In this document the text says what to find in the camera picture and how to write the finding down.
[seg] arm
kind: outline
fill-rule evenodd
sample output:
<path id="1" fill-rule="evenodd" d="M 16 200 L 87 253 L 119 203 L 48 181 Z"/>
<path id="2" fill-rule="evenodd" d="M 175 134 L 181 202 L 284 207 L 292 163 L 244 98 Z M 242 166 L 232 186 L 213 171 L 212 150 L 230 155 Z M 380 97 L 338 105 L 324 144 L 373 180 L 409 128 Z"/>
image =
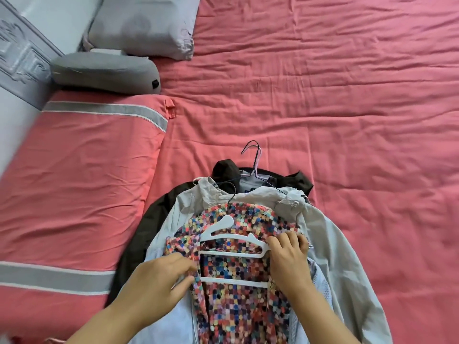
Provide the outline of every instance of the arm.
<path id="1" fill-rule="evenodd" d="M 287 296 L 311 344 L 359 344 L 314 287 L 307 263 L 308 242 L 292 231 L 269 237 L 271 276 Z"/>
<path id="2" fill-rule="evenodd" d="M 113 303 L 96 314 L 66 344 L 126 344 L 138 331 L 169 313 L 194 281 L 194 262 L 179 253 L 140 264 Z"/>

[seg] bed sheet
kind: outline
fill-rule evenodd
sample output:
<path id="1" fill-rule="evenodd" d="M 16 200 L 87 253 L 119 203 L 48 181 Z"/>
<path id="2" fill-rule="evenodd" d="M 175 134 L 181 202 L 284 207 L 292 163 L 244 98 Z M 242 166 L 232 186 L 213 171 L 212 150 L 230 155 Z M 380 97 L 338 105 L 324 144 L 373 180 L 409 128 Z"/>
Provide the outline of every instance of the bed sheet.
<path id="1" fill-rule="evenodd" d="M 256 139 L 304 172 L 395 343 L 459 337 L 457 0 L 201 0 L 191 62 L 154 59 L 171 121 L 147 204 Z"/>
<path id="2" fill-rule="evenodd" d="M 66 339 L 103 309 L 173 103 L 59 92 L 0 181 L 0 333 Z"/>

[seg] pillowcase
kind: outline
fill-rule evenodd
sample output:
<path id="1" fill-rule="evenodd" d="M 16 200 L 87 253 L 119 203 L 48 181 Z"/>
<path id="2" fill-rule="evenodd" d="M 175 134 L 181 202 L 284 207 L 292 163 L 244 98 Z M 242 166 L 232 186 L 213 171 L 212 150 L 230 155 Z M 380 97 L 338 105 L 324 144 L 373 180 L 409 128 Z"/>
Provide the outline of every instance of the pillowcase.
<path id="1" fill-rule="evenodd" d="M 128 95 L 159 94 L 156 65 L 147 58 L 103 53 L 72 53 L 51 62 L 54 81 Z"/>
<path id="2" fill-rule="evenodd" d="M 104 0 L 89 30 L 96 48 L 175 60 L 193 57 L 200 0 Z"/>

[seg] ornate carved molding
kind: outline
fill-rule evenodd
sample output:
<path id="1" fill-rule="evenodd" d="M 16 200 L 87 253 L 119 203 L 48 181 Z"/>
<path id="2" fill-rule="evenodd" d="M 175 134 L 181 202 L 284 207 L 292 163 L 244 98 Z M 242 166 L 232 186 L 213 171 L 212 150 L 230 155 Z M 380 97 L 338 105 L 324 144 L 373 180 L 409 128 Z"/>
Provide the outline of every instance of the ornate carved molding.
<path id="1" fill-rule="evenodd" d="M 0 86 L 41 109 L 54 90 L 49 62 L 62 53 L 0 0 Z"/>

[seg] clothing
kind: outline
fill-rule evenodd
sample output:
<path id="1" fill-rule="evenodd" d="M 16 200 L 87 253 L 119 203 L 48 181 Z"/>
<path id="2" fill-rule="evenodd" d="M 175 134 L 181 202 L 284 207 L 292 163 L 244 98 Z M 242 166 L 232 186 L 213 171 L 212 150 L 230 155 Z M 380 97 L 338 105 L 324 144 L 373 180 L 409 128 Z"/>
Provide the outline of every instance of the clothing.
<path id="1" fill-rule="evenodd" d="M 243 241 L 217 239 L 200 244 L 200 233 L 226 214 L 233 216 L 235 225 L 219 233 L 252 233 L 265 241 L 268 236 L 281 231 L 297 230 L 295 223 L 275 216 L 272 209 L 245 203 L 233 203 L 229 208 L 227 204 L 217 205 L 189 219 L 175 233 L 175 237 L 167 238 L 165 253 L 179 251 L 197 262 L 199 271 L 195 274 L 191 300 L 187 295 L 171 313 L 139 332 L 131 344 L 308 343 L 298 318 L 290 311 L 286 297 L 269 276 L 267 256 L 255 259 L 198 255 L 201 249 L 257 252 L 258 247 Z M 150 255 L 156 258 L 161 251 Z M 308 261 L 310 271 L 305 272 L 311 273 L 316 289 L 331 307 L 330 288 L 324 275 L 313 260 Z M 217 283 L 203 286 L 201 274 L 206 277 L 267 281 L 268 289 Z"/>
<path id="2" fill-rule="evenodd" d="M 236 187 L 236 193 L 240 193 L 243 191 L 240 186 L 241 181 L 238 179 L 241 171 L 250 172 L 251 169 L 238 168 L 232 160 L 227 159 L 215 164 L 212 178 L 217 183 L 232 180 L 231 182 Z M 285 177 L 262 169 L 259 169 L 258 173 L 269 176 L 268 182 L 275 187 L 293 187 L 303 191 L 306 195 L 309 195 L 313 188 L 312 183 L 301 172 Z M 115 300 L 135 268 L 145 260 L 146 250 L 161 229 L 169 211 L 174 207 L 177 196 L 193 187 L 193 182 L 183 183 L 150 205 L 118 261 L 110 293 L 105 303 L 106 307 Z M 229 183 L 222 183 L 219 187 L 228 193 L 234 192 L 234 188 Z"/>
<path id="3" fill-rule="evenodd" d="M 296 222 L 299 230 L 314 245 L 308 256 L 314 260 L 330 285 L 332 306 L 336 315 L 365 344 L 392 342 L 386 316 L 351 245 L 338 227 L 317 208 L 308 204 L 303 191 L 283 187 L 260 187 L 239 193 L 233 202 L 263 205 L 272 208 L 287 222 Z M 164 251 L 168 237 L 175 236 L 181 226 L 195 214 L 215 205 L 225 204 L 233 197 L 216 188 L 211 178 L 177 196 L 176 203 L 163 227 L 147 249 L 146 259 Z"/>

